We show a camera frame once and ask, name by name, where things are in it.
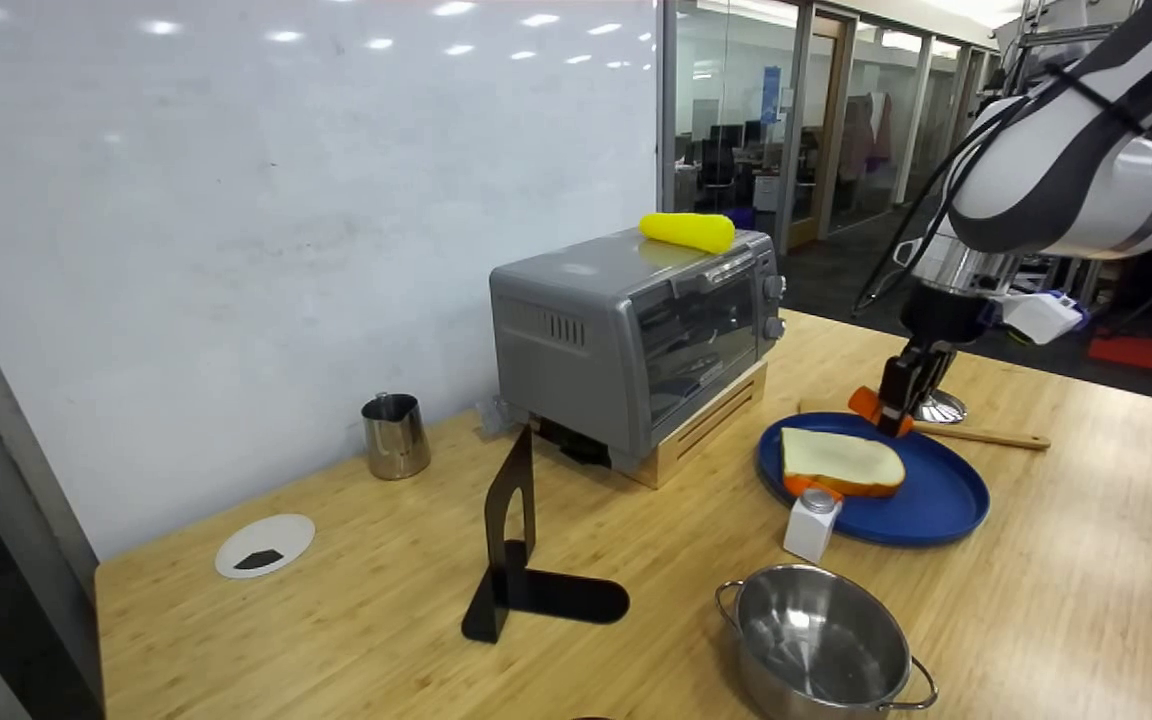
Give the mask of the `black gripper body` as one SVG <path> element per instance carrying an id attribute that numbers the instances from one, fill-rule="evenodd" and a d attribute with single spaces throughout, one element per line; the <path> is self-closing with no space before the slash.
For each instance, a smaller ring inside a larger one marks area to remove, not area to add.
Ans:
<path id="1" fill-rule="evenodd" d="M 901 324 L 919 352 L 956 352 L 986 335 L 999 321 L 999 303 L 980 292 L 945 292 L 922 281 L 912 282 Z"/>

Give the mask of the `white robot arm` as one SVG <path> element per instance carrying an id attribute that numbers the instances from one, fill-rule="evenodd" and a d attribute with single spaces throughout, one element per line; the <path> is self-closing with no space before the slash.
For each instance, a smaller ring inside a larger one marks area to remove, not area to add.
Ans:
<path id="1" fill-rule="evenodd" d="M 948 188 L 901 313 L 907 342 L 864 416 L 902 431 L 953 357 L 1005 317 L 1019 255 L 1130 258 L 1152 250 L 1152 0 L 1070 64 L 1038 64 L 992 98 L 940 164 Z"/>

